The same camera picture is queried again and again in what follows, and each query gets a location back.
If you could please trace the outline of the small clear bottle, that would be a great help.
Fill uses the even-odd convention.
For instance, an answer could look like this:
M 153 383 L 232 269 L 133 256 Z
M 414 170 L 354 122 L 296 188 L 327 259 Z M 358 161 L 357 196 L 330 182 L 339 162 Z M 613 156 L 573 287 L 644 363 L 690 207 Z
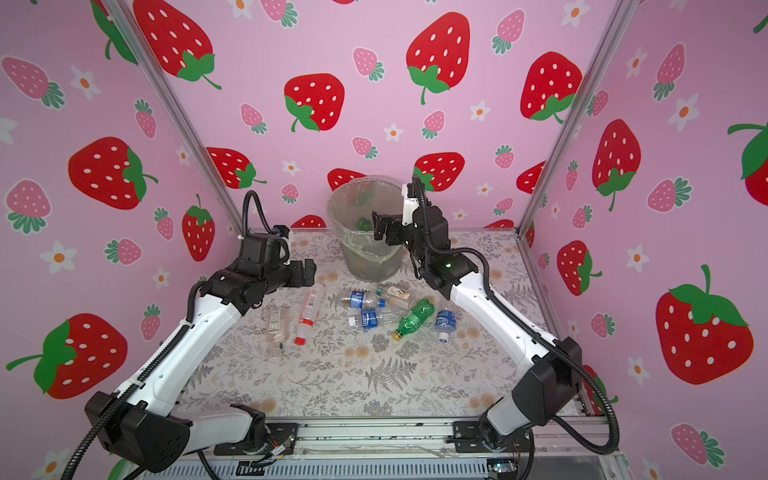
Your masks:
M 289 339 L 289 310 L 273 308 L 268 311 L 267 321 L 267 359 L 277 362 L 283 357 L 285 344 Z

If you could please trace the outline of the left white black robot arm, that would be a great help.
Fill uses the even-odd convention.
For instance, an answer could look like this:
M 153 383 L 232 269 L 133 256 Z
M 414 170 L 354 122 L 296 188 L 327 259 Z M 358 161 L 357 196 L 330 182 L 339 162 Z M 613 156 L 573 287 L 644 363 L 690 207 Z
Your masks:
M 95 441 L 135 464 L 135 472 L 141 474 L 164 470 L 192 452 L 194 441 L 205 438 L 203 428 L 193 421 L 170 415 L 191 375 L 223 334 L 250 310 L 261 307 L 267 295 L 314 282 L 314 261 L 290 257 L 287 226 L 265 225 L 261 232 L 250 231 L 249 211 L 261 207 L 258 194 L 248 191 L 237 257 L 191 287 L 184 318 L 132 377 L 115 392 L 97 392 L 88 401 L 85 411 L 91 428 L 75 448 L 63 478 L 75 476 Z

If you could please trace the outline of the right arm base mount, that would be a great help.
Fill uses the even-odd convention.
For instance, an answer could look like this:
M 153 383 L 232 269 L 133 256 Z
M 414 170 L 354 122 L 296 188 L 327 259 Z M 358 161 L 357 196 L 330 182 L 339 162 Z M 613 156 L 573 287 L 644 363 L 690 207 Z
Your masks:
M 459 453 L 528 453 L 532 448 L 531 434 L 518 429 L 508 435 L 498 434 L 488 422 L 455 421 L 452 435 L 445 440 Z

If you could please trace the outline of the clear bottle red cap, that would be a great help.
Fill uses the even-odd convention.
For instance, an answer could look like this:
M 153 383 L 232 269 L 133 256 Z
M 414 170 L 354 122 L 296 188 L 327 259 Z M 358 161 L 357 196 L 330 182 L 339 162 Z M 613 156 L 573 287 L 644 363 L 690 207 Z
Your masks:
M 316 283 L 308 289 L 304 303 L 300 310 L 299 320 L 296 327 L 296 336 L 294 339 L 294 343 L 296 345 L 303 346 L 306 344 L 307 339 L 312 333 L 316 323 L 324 298 L 324 285 Z

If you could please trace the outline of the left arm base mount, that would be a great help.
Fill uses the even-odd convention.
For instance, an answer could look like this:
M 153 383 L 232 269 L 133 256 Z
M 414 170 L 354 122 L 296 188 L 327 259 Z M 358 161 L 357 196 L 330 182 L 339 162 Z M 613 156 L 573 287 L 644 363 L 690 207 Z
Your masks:
M 214 447 L 215 456 L 265 457 L 278 449 L 278 455 L 292 455 L 298 437 L 298 423 L 266 423 L 237 443 L 224 443 Z

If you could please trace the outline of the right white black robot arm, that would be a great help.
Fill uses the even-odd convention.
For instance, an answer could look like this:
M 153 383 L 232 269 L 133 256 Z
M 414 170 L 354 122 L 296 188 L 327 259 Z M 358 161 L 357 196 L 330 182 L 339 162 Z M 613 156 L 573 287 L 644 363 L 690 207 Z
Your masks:
M 403 186 L 402 197 L 401 214 L 372 215 L 375 238 L 404 246 L 416 277 L 478 321 L 516 362 L 522 375 L 508 396 L 480 416 L 481 441 L 499 450 L 514 435 L 554 421 L 592 453 L 609 455 L 618 451 L 618 418 L 607 395 L 585 370 L 578 343 L 571 338 L 556 339 L 498 294 L 490 284 L 489 263 L 479 251 L 452 247 L 447 220 L 427 199 L 426 186 L 418 176 Z M 603 444 L 588 440 L 558 415 L 582 384 L 589 385 L 602 404 L 608 425 L 608 438 Z

